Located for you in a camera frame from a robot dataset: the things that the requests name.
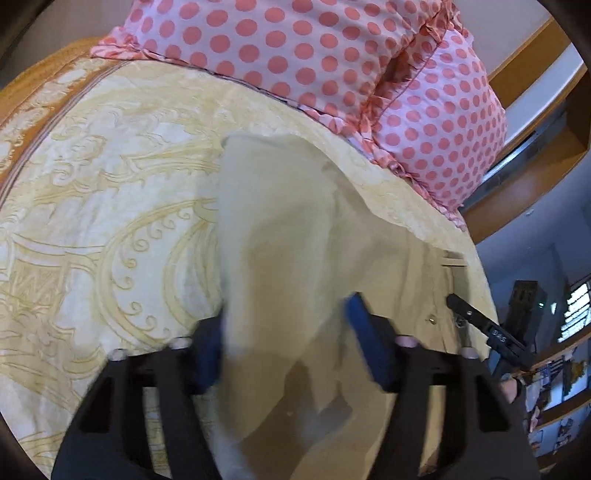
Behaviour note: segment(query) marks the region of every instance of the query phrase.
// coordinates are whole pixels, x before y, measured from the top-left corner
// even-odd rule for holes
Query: yellow patterned bedsheet
[[[496,318],[469,235],[305,114],[165,63],[64,65],[0,116],[0,411],[45,473],[109,351],[153,350],[219,305],[218,158],[231,132],[316,145],[376,215],[462,253],[472,303]]]

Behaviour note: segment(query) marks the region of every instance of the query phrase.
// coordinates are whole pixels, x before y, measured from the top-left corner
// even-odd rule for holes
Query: black clamp
[[[488,338],[486,344],[497,351],[507,363],[526,372],[531,370],[534,355],[503,327],[453,293],[447,296],[446,302],[453,313],[484,333]]]
[[[421,480],[540,477],[518,411],[478,359],[399,345],[390,320],[373,315],[359,293],[345,312],[373,380],[398,393],[367,480],[419,478],[431,385],[446,387],[443,435],[436,470]]]
[[[143,388],[156,387],[175,480],[222,480],[191,400],[218,381],[222,321],[201,320],[186,342],[111,359],[86,393],[61,443],[52,480],[165,480],[154,472]]]

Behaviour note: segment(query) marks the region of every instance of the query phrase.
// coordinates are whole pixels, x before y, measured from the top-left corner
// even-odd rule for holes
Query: cloth
[[[371,381],[343,299],[361,291],[400,333],[456,352],[448,253],[373,215],[326,155],[292,135],[225,141],[218,221],[224,364],[207,423],[222,476],[365,478],[393,395]],[[424,459],[439,443],[442,395]]]

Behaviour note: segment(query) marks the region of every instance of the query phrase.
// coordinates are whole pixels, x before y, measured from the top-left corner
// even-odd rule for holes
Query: screw
[[[466,326],[466,324],[467,324],[467,321],[465,319],[463,319],[459,315],[456,315],[456,326],[458,328],[464,328]]]

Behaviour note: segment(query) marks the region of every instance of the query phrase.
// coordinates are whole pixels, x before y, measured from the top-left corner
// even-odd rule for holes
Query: pink polka dot pillowcase
[[[372,134],[395,160],[388,168],[463,226],[455,212],[501,151],[507,125],[473,37],[451,27],[439,44],[418,35],[400,57],[394,77],[410,78],[378,87]]]
[[[356,125],[389,61],[441,9],[374,2],[135,0],[92,53],[194,65]]]

